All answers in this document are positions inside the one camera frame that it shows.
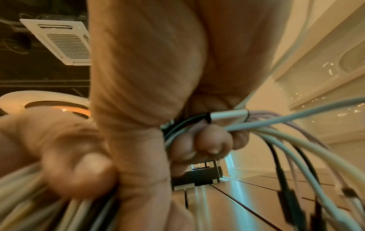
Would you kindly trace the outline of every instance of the ceiling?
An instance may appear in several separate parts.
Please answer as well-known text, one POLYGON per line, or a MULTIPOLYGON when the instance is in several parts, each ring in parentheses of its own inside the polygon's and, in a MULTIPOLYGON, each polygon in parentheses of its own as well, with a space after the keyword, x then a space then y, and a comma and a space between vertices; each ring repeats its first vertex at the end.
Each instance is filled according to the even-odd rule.
MULTIPOLYGON (((79 15, 86 11, 85 0, 1 0, 0 17, 17 21, 19 14, 37 17, 41 14, 79 15), (22 3, 38 4, 30 6, 22 3)), ((0 23, 0 40, 13 30, 0 23)), ((0 42, 0 96, 24 90, 53 91, 81 97, 89 95, 89 66, 67 66, 58 60, 34 36, 28 54, 18 54, 0 42)))

